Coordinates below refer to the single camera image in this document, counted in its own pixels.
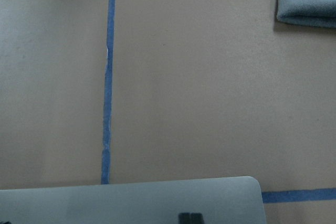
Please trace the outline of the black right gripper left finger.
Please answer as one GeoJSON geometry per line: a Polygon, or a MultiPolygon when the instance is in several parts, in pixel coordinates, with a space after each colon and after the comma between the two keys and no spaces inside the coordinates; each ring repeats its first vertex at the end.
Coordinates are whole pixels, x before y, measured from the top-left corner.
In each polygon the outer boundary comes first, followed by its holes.
{"type": "Polygon", "coordinates": [[[182,212],[178,215],[179,224],[191,224],[191,214],[189,212],[182,212]]]}

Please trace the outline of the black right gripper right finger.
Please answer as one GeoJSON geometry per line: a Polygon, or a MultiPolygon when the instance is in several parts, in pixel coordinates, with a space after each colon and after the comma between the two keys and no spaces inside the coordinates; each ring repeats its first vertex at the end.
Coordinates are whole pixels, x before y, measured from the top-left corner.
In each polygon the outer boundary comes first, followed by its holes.
{"type": "Polygon", "coordinates": [[[204,218],[201,213],[191,213],[191,224],[204,224],[204,218]]]}

